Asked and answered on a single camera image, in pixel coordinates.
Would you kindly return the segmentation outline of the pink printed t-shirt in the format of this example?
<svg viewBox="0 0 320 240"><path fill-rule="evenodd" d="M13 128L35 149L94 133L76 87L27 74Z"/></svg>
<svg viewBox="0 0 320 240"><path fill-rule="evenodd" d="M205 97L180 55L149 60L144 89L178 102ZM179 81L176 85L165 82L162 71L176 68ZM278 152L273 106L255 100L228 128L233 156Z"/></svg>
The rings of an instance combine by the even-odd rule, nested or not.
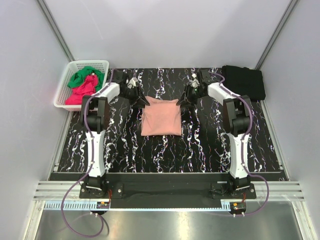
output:
<svg viewBox="0 0 320 240"><path fill-rule="evenodd" d="M145 97L150 105L146 105L141 115L141 136L182 135L181 108L178 99L162 100L150 96Z"/></svg>

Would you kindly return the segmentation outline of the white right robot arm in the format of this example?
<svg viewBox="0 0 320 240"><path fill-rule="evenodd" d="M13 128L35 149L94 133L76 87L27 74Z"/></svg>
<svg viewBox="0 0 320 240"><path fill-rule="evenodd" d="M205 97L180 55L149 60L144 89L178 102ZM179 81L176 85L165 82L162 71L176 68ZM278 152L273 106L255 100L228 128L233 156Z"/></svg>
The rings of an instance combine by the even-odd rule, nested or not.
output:
<svg viewBox="0 0 320 240"><path fill-rule="evenodd" d="M207 83L211 75L206 69L193 73L176 105L181 108L194 107L198 99L209 96L222 106L222 124L230 143L230 169L227 183L211 192L236 199L251 185L248 169L248 140L253 125L251 100L247 95L241 96L224 86L225 78L221 74L214 75L221 81Z"/></svg>

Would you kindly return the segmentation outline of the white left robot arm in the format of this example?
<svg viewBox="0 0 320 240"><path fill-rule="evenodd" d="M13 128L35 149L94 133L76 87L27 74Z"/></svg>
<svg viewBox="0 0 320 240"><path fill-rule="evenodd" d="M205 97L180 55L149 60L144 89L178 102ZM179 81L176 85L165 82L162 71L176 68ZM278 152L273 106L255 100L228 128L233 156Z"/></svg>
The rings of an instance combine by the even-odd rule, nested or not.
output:
<svg viewBox="0 0 320 240"><path fill-rule="evenodd" d="M112 194L104 165L104 139L110 124L110 102L116 97L127 99L131 106L137 108L150 104L139 80L121 71L112 72L100 90L83 97L80 117L87 139L88 165L80 178L81 198L104 198Z"/></svg>

